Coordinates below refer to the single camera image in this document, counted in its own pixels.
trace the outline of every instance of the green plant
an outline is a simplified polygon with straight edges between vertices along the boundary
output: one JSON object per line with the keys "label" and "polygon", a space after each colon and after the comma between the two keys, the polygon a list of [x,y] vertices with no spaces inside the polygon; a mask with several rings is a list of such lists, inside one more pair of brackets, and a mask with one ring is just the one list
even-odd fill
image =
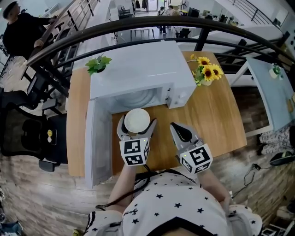
{"label": "green plant", "polygon": [[276,75],[281,74],[281,68],[277,65],[277,63],[272,64],[272,70]]}
{"label": "green plant", "polygon": [[85,65],[88,66],[88,72],[90,75],[99,72],[106,68],[106,65],[110,64],[111,58],[99,56],[98,58],[92,59]]}

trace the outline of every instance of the white microwave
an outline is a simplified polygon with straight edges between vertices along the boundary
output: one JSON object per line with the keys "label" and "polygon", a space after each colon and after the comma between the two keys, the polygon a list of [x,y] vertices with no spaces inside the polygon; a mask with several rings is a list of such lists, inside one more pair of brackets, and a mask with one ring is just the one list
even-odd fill
{"label": "white microwave", "polygon": [[167,104],[184,106],[196,88],[189,66],[175,41],[119,48],[91,76],[86,118],[85,178],[93,186],[112,176],[112,114]]}

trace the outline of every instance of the cable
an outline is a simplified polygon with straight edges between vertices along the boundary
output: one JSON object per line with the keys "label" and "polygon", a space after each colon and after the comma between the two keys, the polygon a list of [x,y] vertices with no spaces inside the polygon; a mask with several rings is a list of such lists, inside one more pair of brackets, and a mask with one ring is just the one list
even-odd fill
{"label": "cable", "polygon": [[254,180],[254,177],[255,177],[255,172],[253,173],[253,175],[252,175],[252,179],[251,179],[251,181],[249,182],[249,183],[247,183],[246,184],[246,177],[247,177],[247,175],[248,174],[250,174],[250,172],[252,171],[252,170],[254,170],[255,169],[255,164],[253,164],[252,165],[252,168],[247,172],[247,174],[244,176],[244,186],[245,187],[243,187],[243,188],[241,188],[239,191],[237,191],[234,195],[233,195],[233,197],[232,198],[235,198],[242,190],[244,190],[246,187],[248,187],[252,182],[253,182],[253,180]]}
{"label": "cable", "polygon": [[[148,165],[143,165],[143,166],[147,169],[148,173],[151,173],[151,170],[149,169]],[[148,185],[148,182],[150,181],[150,179],[151,179],[151,174],[148,175],[148,177],[147,177],[147,181],[146,181],[141,187],[139,187],[139,188],[137,188],[137,189],[135,189],[135,190],[133,190],[133,191],[130,191],[130,192],[124,194],[123,196],[119,197],[119,198],[116,199],[115,201],[112,201],[112,202],[110,202],[110,203],[108,203],[108,204],[105,204],[105,205],[97,205],[95,208],[96,208],[96,209],[101,209],[101,210],[105,211],[104,208],[107,208],[107,207],[109,207],[109,206],[115,205],[115,204],[117,204],[118,202],[120,202],[121,200],[123,200],[124,198],[130,196],[131,194],[134,194],[134,193],[136,193],[136,192],[138,192],[138,191],[144,189],[144,188]]]}
{"label": "cable", "polygon": [[260,170],[266,170],[266,169],[270,169],[272,167],[275,167],[275,165],[271,165],[270,167],[267,167],[267,168],[261,168],[258,164],[252,164],[252,168],[247,172],[247,174],[244,176],[244,186],[243,188],[241,188],[239,191],[237,191],[232,198],[235,198],[242,190],[244,190],[246,187],[248,187],[251,183],[253,183],[254,181],[254,176],[255,176],[255,172],[253,173],[253,176],[252,176],[252,179],[249,183],[246,184],[246,177],[247,175],[254,169],[257,169],[258,171]]}

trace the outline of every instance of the sunflower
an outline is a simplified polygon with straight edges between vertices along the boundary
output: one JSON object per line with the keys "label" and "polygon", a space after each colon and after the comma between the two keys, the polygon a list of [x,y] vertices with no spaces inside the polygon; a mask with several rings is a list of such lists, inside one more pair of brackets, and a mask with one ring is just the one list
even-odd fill
{"label": "sunflower", "polygon": [[209,58],[207,58],[207,57],[199,57],[198,63],[199,63],[199,66],[205,66],[205,65],[211,64]]}
{"label": "sunflower", "polygon": [[212,69],[212,65],[205,65],[202,73],[204,74],[205,81],[212,81],[215,79],[215,74]]}
{"label": "sunflower", "polygon": [[212,70],[215,74],[216,79],[221,79],[221,76],[224,74],[222,69],[220,69],[220,67],[216,64],[212,65]]}

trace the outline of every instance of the potted plant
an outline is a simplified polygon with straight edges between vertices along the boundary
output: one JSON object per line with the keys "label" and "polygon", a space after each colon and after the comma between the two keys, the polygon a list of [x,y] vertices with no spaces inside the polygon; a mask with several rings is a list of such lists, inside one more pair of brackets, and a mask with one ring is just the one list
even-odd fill
{"label": "potted plant", "polygon": [[281,68],[276,64],[276,63],[273,63],[271,65],[271,69],[269,70],[269,74],[271,75],[272,78],[276,79],[278,76],[280,78],[280,80],[282,80],[283,76],[281,74]]}
{"label": "potted plant", "polygon": [[94,73],[100,73],[105,70],[106,65],[110,64],[110,61],[112,59],[103,56],[99,56],[98,58],[92,59],[89,62],[87,62],[85,65],[88,66],[88,72],[90,76]]}
{"label": "potted plant", "polygon": [[216,64],[212,65],[210,59],[207,57],[196,58],[195,55],[192,54],[190,59],[190,61],[197,61],[199,64],[198,68],[192,71],[197,86],[209,86],[214,80],[219,80],[224,74],[222,69]]}

